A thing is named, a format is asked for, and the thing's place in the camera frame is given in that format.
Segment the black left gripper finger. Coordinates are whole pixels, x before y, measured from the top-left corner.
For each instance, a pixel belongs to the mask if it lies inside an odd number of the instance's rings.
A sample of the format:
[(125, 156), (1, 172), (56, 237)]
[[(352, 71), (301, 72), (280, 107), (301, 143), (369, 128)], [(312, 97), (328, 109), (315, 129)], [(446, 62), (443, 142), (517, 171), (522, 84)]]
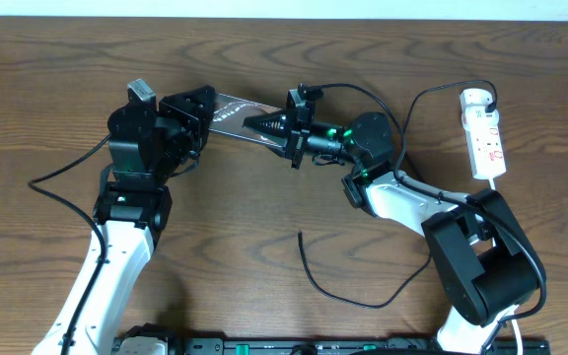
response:
[(181, 123), (210, 123), (214, 116), (216, 91), (212, 86), (163, 97), (159, 102), (162, 116)]
[(199, 160), (201, 152), (207, 144), (209, 127), (210, 125), (207, 122), (200, 122), (192, 128), (192, 159), (195, 161)]

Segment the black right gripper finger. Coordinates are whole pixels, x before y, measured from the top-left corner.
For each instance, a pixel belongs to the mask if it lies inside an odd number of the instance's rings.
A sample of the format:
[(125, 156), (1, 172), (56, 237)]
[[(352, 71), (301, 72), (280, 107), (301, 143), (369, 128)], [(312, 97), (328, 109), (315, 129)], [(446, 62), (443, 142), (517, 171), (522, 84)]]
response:
[(286, 138), (272, 136), (268, 134), (256, 133), (255, 139), (258, 141), (259, 144), (271, 148), (284, 148), (287, 144)]
[(244, 119), (243, 127), (252, 129), (261, 135), (275, 138), (287, 138), (289, 120), (286, 110), (279, 110), (262, 115), (249, 116)]

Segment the smartphone with bronze back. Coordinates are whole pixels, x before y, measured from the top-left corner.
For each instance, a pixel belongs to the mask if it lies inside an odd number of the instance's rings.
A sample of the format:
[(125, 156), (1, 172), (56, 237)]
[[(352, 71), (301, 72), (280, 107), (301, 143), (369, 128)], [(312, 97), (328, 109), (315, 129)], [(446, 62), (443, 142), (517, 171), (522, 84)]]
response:
[(214, 116), (209, 130), (212, 133), (259, 144), (255, 139), (255, 134), (258, 132), (243, 127), (244, 119), (249, 116), (262, 115), (279, 110), (279, 107), (268, 106), (224, 94), (217, 94), (214, 105)]

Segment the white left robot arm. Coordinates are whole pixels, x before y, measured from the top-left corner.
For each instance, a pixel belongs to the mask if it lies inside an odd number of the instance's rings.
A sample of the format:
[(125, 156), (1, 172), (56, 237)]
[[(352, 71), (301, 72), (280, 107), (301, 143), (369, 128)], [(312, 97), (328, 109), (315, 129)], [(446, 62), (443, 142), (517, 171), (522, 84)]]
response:
[(196, 163), (214, 117), (216, 91), (204, 86), (156, 98), (141, 79), (127, 86), (128, 102), (107, 120), (102, 144), (111, 162), (101, 172), (93, 212), (52, 192), (47, 197), (92, 229), (82, 268), (36, 354), (108, 354), (135, 282), (167, 226), (167, 182), (179, 166)]

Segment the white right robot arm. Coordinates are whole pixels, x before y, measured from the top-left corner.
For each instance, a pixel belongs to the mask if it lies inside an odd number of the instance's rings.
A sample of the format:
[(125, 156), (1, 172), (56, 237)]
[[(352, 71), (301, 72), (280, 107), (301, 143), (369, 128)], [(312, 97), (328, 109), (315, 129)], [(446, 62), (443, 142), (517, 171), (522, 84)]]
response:
[(450, 193), (409, 177), (399, 169), (391, 133), (401, 127), (384, 106), (365, 112), (349, 126), (315, 120), (320, 87), (289, 93), (283, 110), (248, 116), (243, 126), (278, 143), (275, 152), (294, 168), (303, 155), (323, 164), (351, 161), (342, 180), (355, 208), (391, 219), (423, 236), (452, 308), (437, 335), (445, 351), (483, 354), (506, 322), (521, 318), (517, 308), (533, 293), (546, 299), (546, 274), (527, 236), (502, 195), (484, 189)]

